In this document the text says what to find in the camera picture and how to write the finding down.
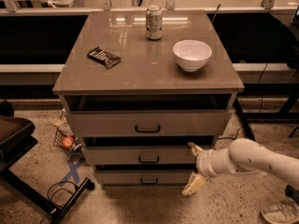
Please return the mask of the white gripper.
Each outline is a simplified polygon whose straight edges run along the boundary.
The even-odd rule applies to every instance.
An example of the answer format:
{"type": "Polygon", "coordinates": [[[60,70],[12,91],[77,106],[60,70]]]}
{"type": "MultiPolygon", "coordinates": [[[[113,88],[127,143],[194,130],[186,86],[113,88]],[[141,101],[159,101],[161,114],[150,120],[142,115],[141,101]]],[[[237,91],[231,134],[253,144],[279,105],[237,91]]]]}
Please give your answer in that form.
{"type": "Polygon", "coordinates": [[[224,154],[222,150],[203,150],[193,142],[188,142],[187,145],[192,149],[193,156],[197,157],[196,168],[200,173],[192,173],[182,191],[183,195],[190,196],[205,185],[206,177],[216,177],[223,173],[224,154]]]}

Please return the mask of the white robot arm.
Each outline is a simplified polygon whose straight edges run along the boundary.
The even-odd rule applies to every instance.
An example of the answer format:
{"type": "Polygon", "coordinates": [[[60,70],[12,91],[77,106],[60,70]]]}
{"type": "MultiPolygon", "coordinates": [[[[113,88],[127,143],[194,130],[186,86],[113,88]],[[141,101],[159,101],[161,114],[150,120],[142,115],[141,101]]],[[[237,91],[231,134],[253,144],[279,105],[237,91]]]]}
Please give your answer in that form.
{"type": "Polygon", "coordinates": [[[247,138],[235,139],[224,149],[202,149],[193,142],[188,146],[196,158],[192,172],[182,194],[192,195],[209,178],[226,174],[233,176],[271,174],[299,189],[299,160],[278,154],[247,138]]]}

